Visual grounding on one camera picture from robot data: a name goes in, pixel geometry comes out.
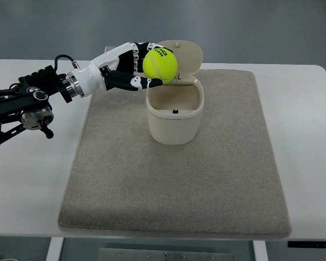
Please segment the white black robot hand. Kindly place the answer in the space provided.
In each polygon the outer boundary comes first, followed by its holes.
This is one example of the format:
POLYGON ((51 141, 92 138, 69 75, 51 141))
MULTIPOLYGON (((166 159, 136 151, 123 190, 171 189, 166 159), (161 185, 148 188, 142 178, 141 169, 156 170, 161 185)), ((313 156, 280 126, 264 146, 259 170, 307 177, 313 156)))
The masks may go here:
POLYGON ((63 84, 70 97, 85 97, 96 90, 114 88, 139 91, 168 83, 161 76, 148 76, 143 70, 145 56, 153 51, 160 57, 171 56, 173 51, 152 42, 127 42, 94 58, 88 66, 76 67, 67 74, 63 84))

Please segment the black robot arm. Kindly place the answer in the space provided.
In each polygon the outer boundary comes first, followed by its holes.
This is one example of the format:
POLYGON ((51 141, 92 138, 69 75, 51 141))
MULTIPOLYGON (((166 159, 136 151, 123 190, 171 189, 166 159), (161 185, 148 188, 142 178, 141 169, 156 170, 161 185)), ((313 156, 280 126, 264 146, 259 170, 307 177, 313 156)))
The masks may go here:
POLYGON ((66 58, 75 69, 77 62, 69 55, 55 57, 49 65, 30 75, 20 77, 7 89, 0 90, 0 145, 25 130, 41 131, 46 138, 54 137, 48 125, 53 121, 49 97, 60 94, 69 103, 78 93, 65 73, 58 74, 58 61, 66 58))

